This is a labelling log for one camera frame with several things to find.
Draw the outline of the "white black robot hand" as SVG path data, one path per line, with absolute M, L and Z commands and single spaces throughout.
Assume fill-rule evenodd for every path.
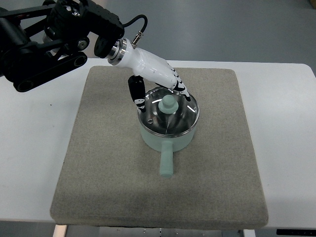
M 127 39 L 118 40 L 107 58 L 113 66 L 132 70 L 133 76 L 128 80 L 128 86 L 131 98 L 141 112 L 146 111 L 144 79 L 179 92 L 187 101 L 191 100 L 178 73 L 165 59 L 141 48 L 134 48 Z

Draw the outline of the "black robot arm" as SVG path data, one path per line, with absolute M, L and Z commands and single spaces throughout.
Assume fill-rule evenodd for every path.
M 87 61 L 88 35 L 105 58 L 124 35 L 118 16 L 91 0 L 46 0 L 43 5 L 0 11 L 0 73 L 18 92 L 32 90 Z

